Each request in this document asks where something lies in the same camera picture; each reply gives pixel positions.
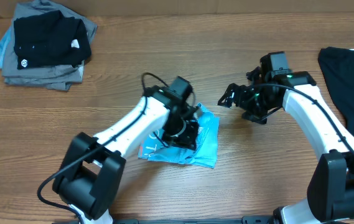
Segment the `light blue t-shirt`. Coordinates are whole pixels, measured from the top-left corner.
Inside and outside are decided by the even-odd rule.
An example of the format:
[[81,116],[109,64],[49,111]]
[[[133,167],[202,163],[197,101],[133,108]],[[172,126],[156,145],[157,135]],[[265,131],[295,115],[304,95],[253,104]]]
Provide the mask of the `light blue t-shirt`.
[[161,137],[164,131],[157,130],[156,134],[150,134],[141,144],[138,158],[148,161],[214,168],[217,163],[220,119],[201,103],[197,105],[201,115],[198,117],[199,129],[195,151],[163,146],[158,137]]

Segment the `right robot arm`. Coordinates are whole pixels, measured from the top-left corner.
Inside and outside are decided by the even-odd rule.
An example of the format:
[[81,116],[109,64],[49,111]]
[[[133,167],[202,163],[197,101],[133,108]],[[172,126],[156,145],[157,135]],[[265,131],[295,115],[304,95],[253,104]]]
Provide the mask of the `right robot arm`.
[[316,81],[293,72],[285,52],[263,56],[246,74],[249,85],[230,84],[218,105],[244,109],[243,119],[266,124],[279,109],[291,115],[310,142],[318,163],[305,199],[272,215],[243,217],[243,223],[345,223],[354,220],[354,136],[324,101]]

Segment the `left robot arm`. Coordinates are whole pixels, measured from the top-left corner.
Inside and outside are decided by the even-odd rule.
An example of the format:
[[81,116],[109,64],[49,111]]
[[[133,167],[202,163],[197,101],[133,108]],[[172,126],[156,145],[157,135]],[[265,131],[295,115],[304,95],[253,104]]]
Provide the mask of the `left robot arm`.
[[144,87],[137,106],[112,127],[89,136],[75,136],[63,158],[52,189],[75,213],[79,223],[111,223],[113,203],[128,154],[150,134],[166,149],[196,150],[197,107],[187,103],[189,81],[177,77],[169,86]]

